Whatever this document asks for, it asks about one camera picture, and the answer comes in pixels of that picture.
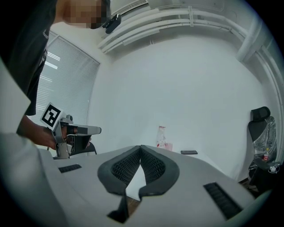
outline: man's hand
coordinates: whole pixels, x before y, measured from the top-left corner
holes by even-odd
[[[66,138],[67,127],[62,127],[61,132],[62,137]],[[18,134],[30,139],[37,145],[50,147],[51,149],[56,150],[56,143],[51,130],[46,127],[35,124],[27,116],[23,117],[18,129]]]

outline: black shirt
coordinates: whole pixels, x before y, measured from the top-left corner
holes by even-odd
[[[39,76],[46,59],[57,0],[5,1],[0,55],[21,90],[31,100],[26,115],[36,114]],[[8,19],[3,16],[8,12]]]

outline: black chair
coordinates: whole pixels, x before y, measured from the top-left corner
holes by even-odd
[[[86,153],[86,152],[94,152],[95,154],[97,154],[95,146],[90,142],[90,146],[87,146],[86,149],[76,151],[76,152],[72,152],[70,154],[70,156],[73,156],[73,155],[76,155],[76,154],[82,154],[82,153]]]

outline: window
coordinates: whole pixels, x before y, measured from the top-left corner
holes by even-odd
[[[40,117],[52,102],[72,115],[75,124],[85,125],[99,63],[54,32],[50,32],[47,51],[39,79],[36,115],[30,119],[43,125]]]

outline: person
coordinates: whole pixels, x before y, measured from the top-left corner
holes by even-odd
[[[17,133],[37,145],[55,149],[51,130],[33,123],[28,116],[36,114],[39,76],[47,56],[47,41],[51,25],[65,22],[70,25],[96,29],[110,16],[110,0],[30,0],[5,1],[2,9],[11,13],[2,26],[0,55],[21,90],[31,104]],[[62,136],[67,135],[66,127]]]

